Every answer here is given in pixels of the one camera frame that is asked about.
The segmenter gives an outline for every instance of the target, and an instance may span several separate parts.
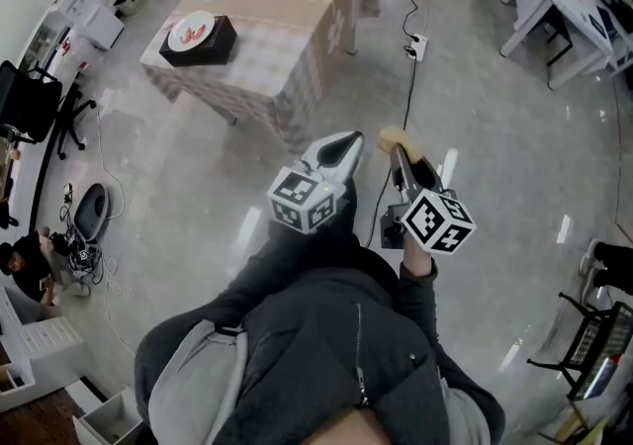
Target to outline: office chair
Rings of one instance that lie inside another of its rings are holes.
[[[32,72],[39,79],[30,77]],[[11,140],[36,144],[46,139],[48,131],[57,121],[60,134],[57,155],[63,160],[62,150],[66,134],[70,134],[77,148],[82,151],[85,145],[79,142],[74,129],[74,119],[86,108],[94,109],[97,103],[86,101],[76,109],[75,104],[81,93],[71,89],[65,98],[61,98],[62,86],[53,76],[37,65],[27,74],[20,72],[10,61],[0,65],[0,127],[9,132]]]

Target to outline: white cable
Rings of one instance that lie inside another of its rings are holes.
[[[99,115],[99,106],[97,106],[97,140],[99,141],[99,154],[101,155],[101,166],[106,173],[119,184],[119,190],[121,191],[121,210],[116,215],[110,215],[106,217],[106,220],[115,219],[120,217],[126,210],[126,196],[123,193],[123,185],[117,177],[115,177],[108,169],[106,169],[106,163],[103,160],[103,150],[101,149],[101,116]]]
[[[110,264],[111,266],[114,264],[114,268],[111,269],[108,266],[108,264]],[[123,289],[122,289],[121,285],[119,285],[118,282],[116,282],[115,280],[110,278],[111,276],[114,276],[114,274],[117,272],[117,267],[118,267],[117,266],[117,259],[115,259],[114,257],[110,257],[108,259],[108,262],[106,262],[106,255],[102,251],[101,252],[101,268],[102,268],[101,270],[103,271],[103,276],[106,279],[106,289],[105,289],[105,291],[103,293],[103,308],[106,311],[106,321],[108,322],[108,325],[110,325],[110,327],[112,328],[114,333],[117,335],[117,338],[119,339],[119,341],[121,341],[123,346],[125,346],[130,351],[130,353],[133,356],[136,356],[136,353],[130,348],[128,343],[125,342],[125,340],[121,337],[119,332],[117,332],[117,330],[113,326],[112,321],[110,319],[110,311],[108,310],[108,302],[107,302],[108,289],[110,287],[112,287],[113,292],[117,296],[120,296],[123,293]]]

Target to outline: wooden floor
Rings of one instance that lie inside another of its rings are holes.
[[[83,415],[62,389],[0,414],[2,445],[79,445],[72,416]]]

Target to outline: black box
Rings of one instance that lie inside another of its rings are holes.
[[[226,64],[237,34],[228,16],[217,16],[211,34],[196,47],[187,51],[174,51],[169,44],[169,34],[163,41],[159,53],[174,67],[188,65]]]

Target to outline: black chair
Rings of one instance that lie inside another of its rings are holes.
[[[38,73],[40,78],[32,78],[33,72]],[[45,77],[50,79],[50,82],[44,82]],[[60,129],[57,155],[61,160],[66,157],[61,151],[66,134],[70,134],[80,151],[85,149],[85,145],[79,142],[75,132],[74,120],[86,108],[94,109],[97,103],[86,101],[75,108],[81,93],[77,89],[72,89],[73,93],[62,99],[61,90],[61,83],[37,66],[25,74],[10,61],[2,62],[0,127],[5,129],[8,138],[36,144],[46,139],[50,128],[57,122]],[[29,138],[23,137],[22,134],[28,135]]]
[[[563,293],[559,297],[569,301],[583,314],[583,323],[561,362],[545,364],[528,359],[527,363],[560,371],[572,386],[568,393],[570,401],[595,398],[606,389],[620,356],[631,340],[633,310],[618,301],[610,310],[600,311],[591,305],[585,308]],[[581,374],[574,379],[568,370]]]

